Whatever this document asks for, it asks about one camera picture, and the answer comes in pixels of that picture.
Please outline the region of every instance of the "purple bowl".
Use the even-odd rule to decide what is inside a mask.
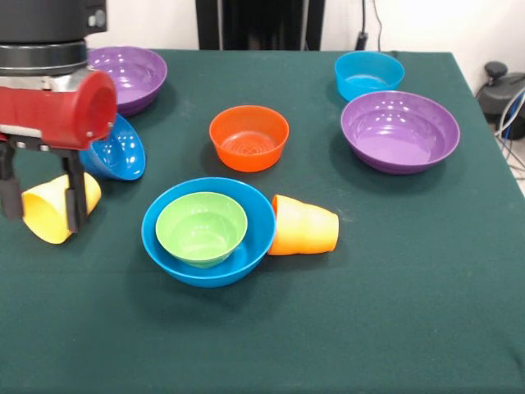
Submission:
[[[135,115],[151,104],[167,77],[164,59],[144,48],[93,49],[89,51],[89,64],[112,78],[118,112],[125,117]]]
[[[341,114],[355,154],[389,174],[421,172],[459,144],[459,126],[440,104],[417,94],[385,91],[357,97]]]

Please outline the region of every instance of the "green bowl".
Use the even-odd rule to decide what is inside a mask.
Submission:
[[[207,191],[169,203],[155,226],[162,247],[197,268],[210,268],[224,261],[247,229],[246,212],[237,201]]]

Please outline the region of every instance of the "orange bowl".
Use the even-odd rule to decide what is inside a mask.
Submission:
[[[277,163],[289,133],[288,122],[280,113],[258,105],[229,108],[210,124],[219,159],[242,172],[266,170]]]

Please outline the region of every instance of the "bowl rim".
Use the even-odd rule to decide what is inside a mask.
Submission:
[[[151,53],[153,55],[153,57],[155,57],[158,60],[160,60],[160,63],[162,64],[162,67],[161,67],[160,72],[159,72],[159,75],[161,76],[161,80],[160,80],[160,82],[157,85],[155,85],[155,87],[153,89],[150,89],[146,94],[144,94],[140,98],[128,99],[128,100],[122,101],[122,102],[119,101],[119,99],[118,99],[118,92],[117,92],[117,98],[116,98],[116,105],[117,106],[128,105],[128,104],[135,103],[137,101],[146,99],[149,95],[154,94],[157,90],[159,90],[162,87],[162,85],[164,84],[164,82],[166,82],[166,79],[167,79],[167,63],[166,63],[166,61],[164,60],[164,58],[161,55],[159,55],[158,53],[156,53],[155,51],[153,51],[151,49],[142,48],[142,47],[135,47],[133,45],[112,45],[112,46],[108,46],[108,47],[92,48],[88,52],[89,53],[101,53],[102,51],[118,51],[120,49],[132,49],[132,50],[134,50],[136,52]]]
[[[394,82],[392,84],[388,84],[386,86],[386,89],[381,90],[382,92],[385,92],[385,91],[393,89],[394,87],[398,86],[403,81],[403,79],[405,77],[405,72],[406,72],[405,69],[404,69],[403,63],[400,62],[397,58],[395,58],[395,57],[393,57],[391,55],[388,55],[388,54],[383,53],[383,52],[378,52],[378,51],[353,51],[353,52],[347,52],[347,53],[342,54],[341,56],[339,56],[336,59],[336,62],[334,63],[334,72],[336,73],[336,77],[338,79],[339,78],[343,78],[343,76],[341,75],[341,72],[337,70],[338,66],[340,65],[340,61],[341,60],[343,60],[346,57],[366,56],[366,55],[372,55],[372,56],[375,56],[375,57],[387,58],[387,59],[389,59],[389,61],[394,61],[394,63],[396,65],[398,65],[400,70],[401,70],[401,77],[396,82]]]
[[[213,137],[213,126],[214,124],[218,121],[218,119],[223,116],[224,114],[228,113],[228,112],[236,112],[238,111],[239,109],[243,109],[243,108],[256,108],[256,109],[262,109],[263,111],[266,111],[266,112],[271,112],[273,115],[277,115],[277,117],[279,117],[282,121],[284,121],[285,125],[286,125],[286,133],[285,133],[285,138],[275,147],[273,147],[272,149],[269,149],[269,150],[265,150],[264,152],[261,152],[261,153],[239,153],[239,152],[235,152],[233,150],[229,150],[229,149],[225,149],[222,147],[222,145],[220,145],[216,140],[215,138]],[[210,135],[210,139],[212,140],[213,142],[213,145],[215,145],[216,148],[221,148],[221,149],[224,149],[226,152],[230,153],[230,154],[234,154],[235,156],[239,156],[239,157],[242,157],[242,158],[257,158],[257,157],[262,157],[262,156],[266,156],[272,152],[276,152],[278,151],[279,149],[282,149],[286,142],[288,141],[288,138],[290,137],[290,124],[288,123],[288,121],[286,120],[286,118],[280,114],[278,111],[276,111],[275,109],[273,108],[270,108],[270,107],[265,107],[263,105],[256,105],[256,104],[243,104],[243,105],[236,105],[234,107],[229,107],[227,109],[225,109],[224,111],[220,111],[214,118],[213,120],[211,121],[210,123],[210,127],[209,127],[209,135]]]
[[[185,256],[183,257],[183,256],[180,256],[178,254],[174,254],[171,251],[172,248],[168,249],[161,242],[161,240],[160,240],[160,238],[158,236],[158,221],[159,221],[160,217],[162,216],[162,213],[166,209],[168,209],[168,207],[170,207],[171,205],[175,204],[177,201],[180,201],[181,199],[189,198],[192,195],[219,195],[219,196],[221,196],[221,198],[226,198],[227,200],[232,202],[236,206],[236,208],[240,212],[242,212],[242,214],[243,214],[243,218],[244,218],[243,226],[242,226],[241,234],[238,237],[238,240],[236,240],[235,243],[233,244],[233,246],[231,246],[226,252],[222,253],[221,255],[209,257],[209,258],[206,258],[206,259],[189,259],[189,258],[187,258]],[[244,208],[242,207],[242,205],[240,205],[235,199],[232,199],[229,195],[224,195],[223,193],[217,193],[216,191],[195,191],[194,193],[188,193],[187,195],[182,195],[181,197],[178,197],[178,198],[174,199],[166,207],[164,207],[162,209],[162,211],[157,216],[157,221],[155,222],[155,235],[157,236],[157,241],[166,250],[166,252],[168,252],[169,254],[173,255],[176,259],[179,259],[179,260],[182,260],[182,261],[191,261],[192,263],[206,263],[206,262],[208,262],[210,260],[220,259],[221,257],[229,255],[243,241],[244,237],[246,236],[246,231],[247,230],[248,230],[248,216],[246,216],[246,211],[244,211]]]
[[[121,173],[113,171],[110,167],[106,166],[103,163],[103,161],[100,160],[100,158],[98,157],[97,153],[95,152],[95,150],[93,148],[93,143],[103,142],[103,140],[96,140],[89,146],[89,150],[88,150],[89,156],[90,156],[90,159],[92,161],[95,161],[98,164],[98,167],[103,168],[103,170],[99,170],[98,169],[98,171],[99,172],[105,172],[107,174],[107,175],[105,175],[106,177],[112,177],[112,178],[115,178],[115,179],[121,180],[121,181],[136,181],[137,179],[139,179],[144,174],[144,171],[146,170],[146,150],[144,149],[144,145],[142,144],[142,140],[139,137],[139,133],[137,133],[137,130],[135,130],[135,128],[131,125],[131,123],[129,123],[120,113],[117,113],[114,123],[116,123],[117,120],[118,121],[122,121],[124,123],[124,126],[125,127],[129,127],[130,130],[132,130],[133,133],[135,134],[135,138],[137,139],[139,147],[141,148],[141,151],[143,153],[142,156],[144,157],[143,165],[140,168],[140,172],[138,174],[134,174],[132,176],[123,175]],[[112,127],[112,130],[110,131],[109,139],[115,138],[113,136],[113,127]]]
[[[160,259],[157,259],[157,257],[153,257],[153,253],[151,252],[150,250],[150,245],[147,244],[146,242],[144,242],[144,239],[145,239],[145,232],[146,232],[146,218],[148,217],[148,215],[150,214],[150,211],[153,209],[153,206],[155,204],[158,203],[159,200],[161,200],[165,195],[167,195],[168,193],[170,193],[173,189],[175,188],[178,188],[178,187],[182,187],[183,185],[186,185],[188,183],[198,183],[198,182],[202,182],[204,180],[214,180],[214,181],[227,181],[229,183],[237,183],[237,184],[240,184],[242,185],[243,187],[247,187],[248,189],[250,189],[252,192],[254,192],[256,195],[262,197],[262,201],[263,203],[267,206],[267,208],[270,209],[270,212],[272,212],[272,223],[273,223],[273,231],[272,231],[272,236],[270,237],[270,242],[269,242],[269,245],[268,247],[260,254],[258,255],[255,259],[253,259],[253,261],[250,263],[250,264],[247,264],[245,266],[243,266],[242,268],[239,268],[235,271],[231,271],[231,272],[228,272],[228,273],[223,273],[221,275],[214,275],[212,277],[202,277],[202,276],[195,276],[195,275],[190,275],[190,274],[187,274],[187,273],[181,273],[180,271],[176,271],[172,268],[169,268],[167,267],[163,261],[161,261]],[[172,186],[171,188],[169,188],[168,190],[164,191],[161,195],[159,195],[152,203],[151,205],[149,205],[148,209],[146,210],[146,213],[144,214],[144,218],[142,220],[142,226],[140,228],[140,235],[142,236],[142,243],[143,243],[143,246],[144,248],[146,249],[146,252],[148,253],[149,257],[160,267],[162,268],[164,271],[166,271],[167,273],[173,273],[175,274],[176,276],[180,276],[180,277],[184,277],[184,278],[188,278],[188,279],[193,279],[193,280],[197,280],[197,281],[203,281],[203,282],[210,282],[210,281],[216,281],[217,279],[223,279],[223,278],[226,278],[226,277],[232,277],[234,275],[238,275],[244,271],[247,271],[247,270],[251,270],[253,268],[253,266],[257,265],[258,262],[264,257],[264,255],[269,251],[270,249],[270,246],[272,246],[272,243],[273,241],[275,240],[275,237],[276,237],[276,215],[275,213],[273,212],[273,208],[272,208],[272,205],[270,204],[270,201],[268,201],[268,199],[266,198],[266,196],[261,193],[259,190],[257,190],[256,188],[254,188],[253,186],[251,185],[248,185],[247,183],[244,183],[244,182],[241,182],[241,181],[237,181],[235,179],[232,179],[232,178],[225,178],[225,177],[221,177],[221,176],[206,176],[206,177],[201,177],[201,178],[194,178],[194,179],[190,179],[189,181],[186,181],[186,182],[181,182],[175,186]]]
[[[437,158],[434,158],[433,160],[430,160],[428,162],[424,162],[424,163],[413,163],[413,164],[401,164],[401,163],[394,163],[394,162],[387,162],[385,160],[381,160],[379,158],[376,158],[374,156],[371,156],[370,154],[367,154],[367,153],[364,153],[345,133],[345,125],[343,123],[343,118],[345,116],[345,114],[350,111],[350,104],[354,103],[354,102],[357,102],[359,101],[361,98],[364,98],[364,97],[367,97],[369,95],[375,95],[375,94],[401,94],[401,95],[405,95],[405,96],[413,96],[415,98],[418,98],[418,99],[422,99],[424,101],[427,101],[428,103],[431,103],[432,105],[435,105],[437,106],[438,108],[442,109],[446,115],[448,117],[450,117],[450,119],[452,119],[452,122],[454,123],[454,129],[455,129],[455,141],[454,143],[451,145],[450,149],[447,149],[447,151],[445,151],[442,155],[440,155],[439,157]],[[375,160],[376,162],[378,163],[382,163],[382,164],[385,164],[385,165],[388,165],[388,166],[392,166],[392,167],[398,167],[398,168],[411,168],[411,167],[421,167],[421,166],[427,166],[427,167],[430,167],[442,160],[445,160],[446,158],[448,158],[455,150],[456,148],[458,147],[459,145],[459,141],[461,140],[461,129],[459,128],[459,124],[458,124],[458,121],[456,121],[456,118],[452,115],[452,113],[450,113],[450,111],[448,109],[446,109],[443,105],[439,104],[438,102],[428,98],[428,97],[425,97],[425,96],[422,96],[420,94],[415,94],[415,93],[409,93],[409,92],[404,92],[402,90],[382,90],[382,91],[379,91],[379,92],[370,92],[370,93],[366,93],[366,94],[362,94],[356,98],[354,98],[352,101],[350,101],[349,103],[347,103],[345,105],[345,108],[343,108],[343,111],[341,112],[341,116],[340,116],[340,126],[341,126],[341,130],[343,132],[343,135],[345,136],[345,139],[348,141],[348,143],[350,144],[350,146],[352,147],[353,150],[356,150],[359,152],[359,154],[362,154],[363,156],[366,156],[367,158],[370,158],[371,160]]]

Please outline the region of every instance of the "white wall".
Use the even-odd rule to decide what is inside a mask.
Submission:
[[[505,62],[525,71],[523,0],[376,0],[381,50],[452,52],[472,90],[486,80],[483,65]],[[377,49],[379,25],[367,0],[367,49]],[[326,0],[322,50],[353,49],[361,0]]]
[[[109,31],[90,36],[92,47],[199,48],[194,0],[107,0],[107,7]],[[326,0],[325,7],[321,49],[353,49],[361,0]],[[525,0],[377,0],[377,9],[381,49],[452,52],[472,90],[485,81],[490,60],[525,71]],[[367,49],[377,49],[372,0],[367,32]]]
[[[107,0],[107,17],[108,32],[89,36],[90,47],[199,49],[194,0]]]

